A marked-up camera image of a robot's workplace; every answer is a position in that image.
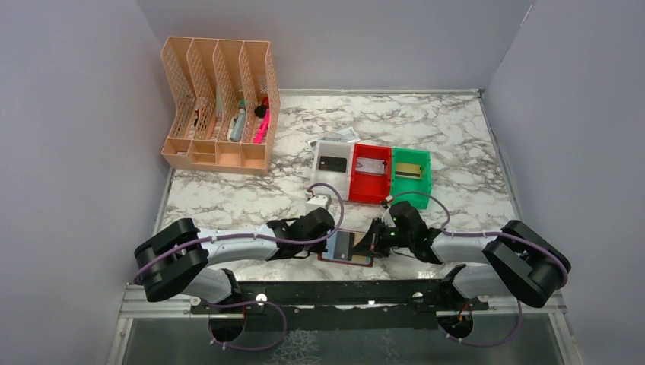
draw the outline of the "red plastic box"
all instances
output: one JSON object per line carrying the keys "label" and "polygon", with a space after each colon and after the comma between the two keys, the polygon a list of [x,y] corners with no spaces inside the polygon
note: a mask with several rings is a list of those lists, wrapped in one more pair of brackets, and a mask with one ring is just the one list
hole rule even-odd
{"label": "red plastic box", "polygon": [[[374,175],[356,172],[356,160],[359,157],[374,158],[385,161],[385,173]],[[389,195],[392,185],[392,148],[369,146],[357,143],[354,145],[354,158],[351,164],[349,201],[379,204]]]}

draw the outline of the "black card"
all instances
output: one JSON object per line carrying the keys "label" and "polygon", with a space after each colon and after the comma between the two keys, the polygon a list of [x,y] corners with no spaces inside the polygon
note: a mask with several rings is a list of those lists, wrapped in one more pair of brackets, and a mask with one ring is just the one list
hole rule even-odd
{"label": "black card", "polygon": [[318,159],[318,170],[346,173],[347,159],[343,157],[320,156],[320,159]]}

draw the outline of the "card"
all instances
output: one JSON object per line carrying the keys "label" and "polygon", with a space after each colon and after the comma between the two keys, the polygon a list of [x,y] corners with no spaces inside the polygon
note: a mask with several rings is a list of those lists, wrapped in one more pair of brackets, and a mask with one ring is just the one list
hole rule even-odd
{"label": "card", "polygon": [[343,157],[320,156],[318,159],[318,170],[346,173],[347,159]]}
{"label": "card", "polygon": [[359,157],[356,159],[356,172],[357,173],[370,173],[373,175],[385,174],[385,161],[377,160],[375,158]]}
{"label": "card", "polygon": [[394,165],[394,176],[408,179],[421,179],[421,166],[413,163],[397,162]]}

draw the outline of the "red object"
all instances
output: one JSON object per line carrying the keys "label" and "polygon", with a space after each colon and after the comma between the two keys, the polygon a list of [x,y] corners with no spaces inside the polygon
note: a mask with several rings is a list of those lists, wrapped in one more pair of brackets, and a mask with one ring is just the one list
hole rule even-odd
{"label": "red object", "polygon": [[[374,175],[356,172],[356,160],[359,157],[375,158],[385,161],[385,173]],[[349,183],[349,200],[351,202],[379,204],[389,195],[392,185],[392,148],[354,145],[354,160],[351,164],[351,181]]]}
{"label": "red object", "polygon": [[267,109],[266,114],[264,115],[264,119],[262,120],[262,124],[260,125],[260,128],[256,133],[256,137],[253,139],[253,143],[262,143],[262,139],[266,135],[266,131],[268,130],[268,124],[270,121],[271,121],[271,110]]}

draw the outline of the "green plastic box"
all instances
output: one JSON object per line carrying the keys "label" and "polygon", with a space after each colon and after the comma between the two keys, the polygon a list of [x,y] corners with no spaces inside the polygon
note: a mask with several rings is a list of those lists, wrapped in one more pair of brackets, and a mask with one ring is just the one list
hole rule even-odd
{"label": "green plastic box", "polygon": [[[413,163],[421,166],[421,178],[409,179],[405,177],[398,177],[395,175],[396,163]],[[389,190],[390,195],[395,195],[400,192],[409,192],[411,190],[432,192],[432,179],[430,173],[430,152],[421,150],[409,150],[407,148],[393,148],[392,149],[392,188]],[[406,200],[410,205],[417,209],[427,208],[427,196],[419,194],[406,194],[394,199],[394,202]]]}

